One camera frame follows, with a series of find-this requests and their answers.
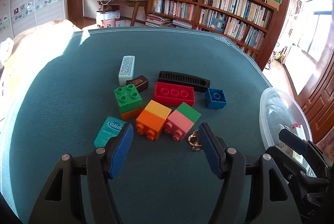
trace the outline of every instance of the orange lego brick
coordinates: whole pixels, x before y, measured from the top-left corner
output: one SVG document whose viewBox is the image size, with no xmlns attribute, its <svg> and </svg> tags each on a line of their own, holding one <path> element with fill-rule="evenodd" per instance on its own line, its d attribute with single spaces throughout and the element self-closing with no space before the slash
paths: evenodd
<svg viewBox="0 0 334 224">
<path fill-rule="evenodd" d="M 143 108 L 139 107 L 138 109 L 132 110 L 130 112 L 121 114 L 121 119 L 122 120 L 128 120 L 133 117 L 138 117 L 140 113 L 143 111 Z"/>
<path fill-rule="evenodd" d="M 157 140 L 164 124 L 165 120 L 163 118 L 143 110 L 136 119 L 137 133 L 145 134 L 148 140 Z"/>
<path fill-rule="evenodd" d="M 158 117 L 161 117 L 163 119 L 166 119 L 169 115 L 169 113 L 172 111 L 172 109 L 154 101 L 151 100 L 148 105 L 145 107 L 145 110 L 149 111 L 152 114 L 155 114 Z"/>
</svg>

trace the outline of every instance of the desk leg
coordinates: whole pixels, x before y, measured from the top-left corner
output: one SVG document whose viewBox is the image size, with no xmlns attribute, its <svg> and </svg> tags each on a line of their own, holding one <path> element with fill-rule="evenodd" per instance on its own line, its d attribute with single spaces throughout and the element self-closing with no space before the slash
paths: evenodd
<svg viewBox="0 0 334 224">
<path fill-rule="evenodd" d="M 130 26 L 135 25 L 136 18 L 137 18 L 137 13 L 138 13 L 138 8 L 139 8 L 139 3 L 136 3 L 135 8 L 133 9 L 132 20 L 131 20 L 131 25 Z"/>
</svg>

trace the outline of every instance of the orange object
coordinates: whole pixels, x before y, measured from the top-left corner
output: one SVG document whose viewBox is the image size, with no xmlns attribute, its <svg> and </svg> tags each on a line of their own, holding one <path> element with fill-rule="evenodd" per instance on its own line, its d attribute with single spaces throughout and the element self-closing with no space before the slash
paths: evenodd
<svg viewBox="0 0 334 224">
<path fill-rule="evenodd" d="M 145 134 L 148 140 L 157 140 L 164 124 L 165 119 L 143 110 L 136 119 L 137 133 Z"/>
<path fill-rule="evenodd" d="M 138 109 L 132 110 L 130 112 L 121 114 L 121 119 L 122 120 L 128 120 L 133 117 L 138 117 L 140 113 L 143 111 L 143 108 L 139 107 Z"/>
</svg>

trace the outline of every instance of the metal screw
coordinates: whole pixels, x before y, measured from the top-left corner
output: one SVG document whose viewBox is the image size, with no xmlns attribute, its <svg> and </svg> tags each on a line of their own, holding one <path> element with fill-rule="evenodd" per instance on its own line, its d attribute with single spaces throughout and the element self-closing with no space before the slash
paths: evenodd
<svg viewBox="0 0 334 224">
<path fill-rule="evenodd" d="M 61 157 L 61 159 L 62 159 L 63 161 L 67 161 L 69 158 L 70 158 L 70 156 L 69 156 L 68 154 L 64 154 L 64 155 Z"/>
<path fill-rule="evenodd" d="M 229 154 L 236 154 L 237 150 L 235 148 L 230 147 L 230 148 L 228 148 L 228 153 Z"/>
<path fill-rule="evenodd" d="M 265 153 L 264 155 L 262 155 L 262 157 L 263 157 L 264 160 L 267 160 L 267 161 L 269 161 L 271 159 L 270 154 L 267 154 L 267 153 Z"/>
<path fill-rule="evenodd" d="M 99 148 L 96 149 L 96 153 L 97 153 L 97 154 L 103 154 L 103 153 L 105 153 L 105 152 L 106 152 L 106 149 L 103 148 L 103 147 L 99 147 Z"/>
</svg>

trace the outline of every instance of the pink lego brick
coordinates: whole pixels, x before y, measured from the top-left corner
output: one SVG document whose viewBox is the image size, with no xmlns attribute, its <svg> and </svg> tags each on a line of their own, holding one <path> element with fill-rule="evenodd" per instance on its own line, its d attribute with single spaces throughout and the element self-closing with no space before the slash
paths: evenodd
<svg viewBox="0 0 334 224">
<path fill-rule="evenodd" d="M 175 141 L 181 141 L 189 132 L 194 123 L 179 111 L 173 111 L 166 120 L 164 131 L 170 134 Z"/>
</svg>

